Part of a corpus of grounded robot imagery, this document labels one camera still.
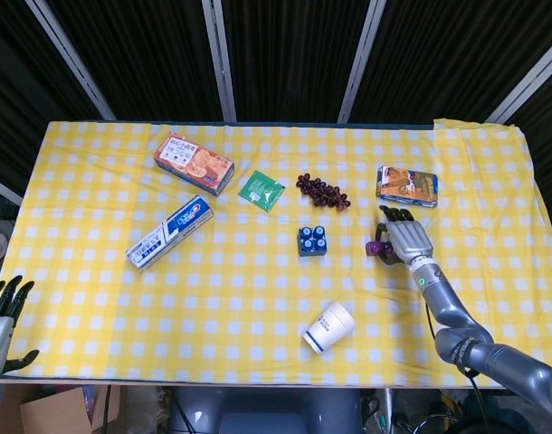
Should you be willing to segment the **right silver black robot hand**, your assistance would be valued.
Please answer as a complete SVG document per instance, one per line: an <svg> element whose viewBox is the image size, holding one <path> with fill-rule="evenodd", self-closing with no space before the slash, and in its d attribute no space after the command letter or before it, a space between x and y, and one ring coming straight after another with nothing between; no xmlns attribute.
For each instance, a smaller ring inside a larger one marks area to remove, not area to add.
<svg viewBox="0 0 552 434"><path fill-rule="evenodd" d="M433 256L433 245L424 227L404 208L380 205L385 221L376 226L370 252L386 265L412 265L421 257Z"/></svg>

